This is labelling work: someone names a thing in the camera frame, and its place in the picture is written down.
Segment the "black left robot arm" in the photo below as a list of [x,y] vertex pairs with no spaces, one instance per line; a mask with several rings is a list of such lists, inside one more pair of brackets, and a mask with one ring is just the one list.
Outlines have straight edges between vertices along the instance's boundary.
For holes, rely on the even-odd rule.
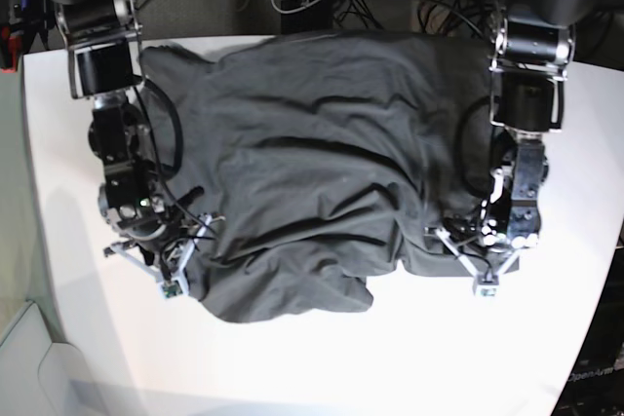
[[[563,126],[575,25],[600,1],[509,0],[491,14],[489,92],[464,112],[453,139],[457,174],[479,202],[466,215],[445,218],[435,230],[487,295],[521,253],[539,242],[538,196],[549,170],[544,136]],[[468,177],[462,146],[470,118],[483,107],[492,131],[487,185],[477,188]]]

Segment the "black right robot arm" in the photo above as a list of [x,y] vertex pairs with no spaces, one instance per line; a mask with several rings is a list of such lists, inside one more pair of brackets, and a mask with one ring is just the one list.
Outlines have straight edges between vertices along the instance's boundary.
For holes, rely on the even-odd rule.
[[70,93],[94,103],[89,144],[103,168],[99,211],[121,241],[117,254],[153,277],[168,297],[186,295],[186,267],[213,222],[194,215],[200,186],[181,197],[168,182],[182,166],[184,139],[173,102],[134,65],[137,0],[49,0],[67,51]]

